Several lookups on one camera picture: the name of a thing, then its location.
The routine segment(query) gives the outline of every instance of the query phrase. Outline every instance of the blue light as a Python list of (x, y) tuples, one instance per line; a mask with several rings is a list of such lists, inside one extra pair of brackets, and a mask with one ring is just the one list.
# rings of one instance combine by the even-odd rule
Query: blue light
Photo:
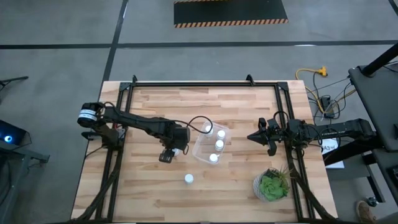
[(4, 137), (4, 140), (6, 143), (10, 143), (12, 141), (12, 137), (11, 136), (6, 136)]

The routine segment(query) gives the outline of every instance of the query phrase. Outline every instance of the concrete floor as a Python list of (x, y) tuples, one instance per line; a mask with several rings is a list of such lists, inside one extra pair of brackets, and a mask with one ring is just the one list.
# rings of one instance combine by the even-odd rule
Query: concrete floor
[[(289, 24), (173, 28), (173, 1), (130, 0), (119, 43), (394, 40), (398, 17), (388, 0), (283, 0)], [(94, 44), (112, 42), (122, 0), (0, 0), (2, 44)], [(327, 66), (317, 86), (347, 77), (390, 45), (323, 47), (225, 47), (118, 49), (110, 80), (291, 80), (298, 68)], [(14, 223), (68, 220), (87, 142), (76, 118), (81, 104), (96, 101), (109, 49), (0, 50), (0, 79), (28, 75), (0, 93), (1, 119), (32, 133), (29, 149), (51, 155), (24, 179)], [(312, 88), (312, 74), (300, 77)], [(335, 96), (346, 82), (320, 91)], [(369, 119), (357, 95), (348, 98), (342, 122)], [(377, 167), (386, 203), (373, 211), (385, 217), (398, 208)], [(339, 217), (356, 221), (354, 202), (372, 196), (366, 179), (330, 180)]]

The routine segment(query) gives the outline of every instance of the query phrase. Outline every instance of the green succulent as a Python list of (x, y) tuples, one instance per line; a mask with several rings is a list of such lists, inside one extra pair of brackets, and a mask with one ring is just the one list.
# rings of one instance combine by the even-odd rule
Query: green succulent
[(270, 170), (261, 177), (260, 192), (270, 202), (286, 197), (289, 192), (289, 185), (287, 184), (288, 172), (285, 170)]

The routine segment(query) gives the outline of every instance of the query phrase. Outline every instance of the wooden table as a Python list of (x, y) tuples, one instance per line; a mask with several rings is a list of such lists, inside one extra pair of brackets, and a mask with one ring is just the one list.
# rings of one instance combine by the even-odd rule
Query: wooden table
[[(104, 82), (100, 101), (116, 103), (119, 83)], [(303, 82), (288, 83), (295, 117), (312, 123)], [(184, 121), (205, 115), (213, 122), (229, 127), (232, 139), (217, 165), (201, 162), (191, 152), (186, 156), (178, 155), (171, 164), (164, 164), (158, 161), (163, 150), (158, 139), (130, 128), (126, 133), (114, 222), (296, 221), (291, 191), (283, 200), (263, 203), (252, 190), (255, 176), (268, 167), (287, 165), (283, 144), (278, 144), (277, 154), (270, 157), (267, 146), (246, 139), (248, 134), (256, 131), (259, 117), (270, 119), (276, 111), (275, 92), (270, 87), (134, 88), (130, 113)], [(200, 128), (203, 122), (198, 119), (193, 125)], [(197, 136), (196, 131), (191, 131), (191, 149)], [(87, 153), (100, 145), (100, 141), (90, 142)], [(78, 217), (98, 193), (105, 157), (106, 150), (103, 150), (86, 159), (72, 218)], [(336, 217), (320, 149), (308, 147), (304, 161), (311, 190)], [(193, 174), (193, 184), (184, 182), (185, 174)], [(302, 192), (300, 198), (307, 215)]]

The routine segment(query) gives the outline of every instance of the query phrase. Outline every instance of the clear plastic container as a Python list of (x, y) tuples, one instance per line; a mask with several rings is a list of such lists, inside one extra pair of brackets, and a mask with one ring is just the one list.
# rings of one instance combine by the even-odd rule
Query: clear plastic container
[[(209, 128), (206, 129), (206, 127), (210, 125), (210, 122), (206, 121), (201, 127), (201, 131), (207, 132)], [(220, 162), (221, 155), (225, 147), (228, 147), (228, 144), (231, 144), (229, 129), (213, 122), (213, 132), (210, 134), (199, 134), (192, 154), (203, 162), (217, 164)]]

